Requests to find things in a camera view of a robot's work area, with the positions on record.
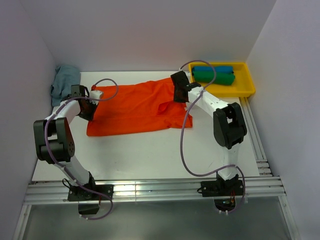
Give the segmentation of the orange t shirt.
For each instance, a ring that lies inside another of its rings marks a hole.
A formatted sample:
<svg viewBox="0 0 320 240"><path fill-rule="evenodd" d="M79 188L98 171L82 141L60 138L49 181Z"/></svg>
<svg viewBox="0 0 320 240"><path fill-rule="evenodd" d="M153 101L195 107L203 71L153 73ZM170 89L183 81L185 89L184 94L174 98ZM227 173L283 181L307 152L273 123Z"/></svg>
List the orange t shirt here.
<svg viewBox="0 0 320 240"><path fill-rule="evenodd" d="M98 86L103 92L93 120L87 124L89 137L145 133L170 128L192 128L186 104L174 102L171 78L138 84Z"/></svg>

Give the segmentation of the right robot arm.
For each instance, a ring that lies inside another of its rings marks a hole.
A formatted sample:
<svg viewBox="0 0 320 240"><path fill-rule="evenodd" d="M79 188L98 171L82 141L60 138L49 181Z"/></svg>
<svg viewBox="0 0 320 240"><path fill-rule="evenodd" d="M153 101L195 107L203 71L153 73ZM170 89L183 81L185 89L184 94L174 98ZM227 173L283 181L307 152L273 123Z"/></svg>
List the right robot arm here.
<svg viewBox="0 0 320 240"><path fill-rule="evenodd" d="M189 82L186 73L182 70L170 76L173 83L173 101L176 103L190 103L186 110L181 132L179 151L185 170L194 177L208 177L217 174L220 179L216 183L217 191L222 195L229 194L233 188L232 180L237 175L245 177L238 165L240 145L247 135L247 126L242 108L237 102L228 103L206 91L206 88L197 82ZM185 161L183 140L189 113L193 106L198 106L212 118L213 136L223 152L221 157L222 167L208 173L192 172Z"/></svg>

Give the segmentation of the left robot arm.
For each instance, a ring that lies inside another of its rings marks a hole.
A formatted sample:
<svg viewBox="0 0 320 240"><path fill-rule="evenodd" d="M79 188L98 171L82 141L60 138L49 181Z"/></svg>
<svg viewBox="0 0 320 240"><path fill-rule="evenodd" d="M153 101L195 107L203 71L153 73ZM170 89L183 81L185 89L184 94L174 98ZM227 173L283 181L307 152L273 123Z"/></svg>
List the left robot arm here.
<svg viewBox="0 0 320 240"><path fill-rule="evenodd" d="M91 121L103 95L99 90L88 91L83 85L72 85L71 93L50 116L33 123L37 158L60 169L69 187L79 187L79 194L86 200L95 198L98 188L92 174L75 156L70 123L76 116Z"/></svg>

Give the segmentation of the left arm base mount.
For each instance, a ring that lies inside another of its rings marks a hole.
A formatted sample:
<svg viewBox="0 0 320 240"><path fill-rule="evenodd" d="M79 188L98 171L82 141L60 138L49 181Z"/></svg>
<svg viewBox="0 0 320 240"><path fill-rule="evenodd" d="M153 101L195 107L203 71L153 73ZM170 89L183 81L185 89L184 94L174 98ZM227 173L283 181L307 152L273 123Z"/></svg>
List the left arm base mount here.
<svg viewBox="0 0 320 240"><path fill-rule="evenodd" d="M90 191L84 190L78 185L71 185L70 181L66 178L62 179L62 184L68 188L68 202L78 202L78 213L80 215L96 215L100 210L101 202L108 200L107 197L100 194L108 196L110 199L113 197L114 186L112 184L98 184L96 185L94 180L90 180L88 184L84 187L92 191L98 192L92 193Z"/></svg>

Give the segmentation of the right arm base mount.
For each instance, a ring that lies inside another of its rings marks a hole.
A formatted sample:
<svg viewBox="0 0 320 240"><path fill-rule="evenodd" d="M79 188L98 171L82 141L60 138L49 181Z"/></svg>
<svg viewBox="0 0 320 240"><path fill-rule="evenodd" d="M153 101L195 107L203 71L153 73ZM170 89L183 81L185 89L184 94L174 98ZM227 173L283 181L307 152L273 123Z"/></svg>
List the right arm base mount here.
<svg viewBox="0 0 320 240"><path fill-rule="evenodd" d="M245 202L245 185L239 179L201 181L197 193L203 198L213 198L219 213L232 213Z"/></svg>

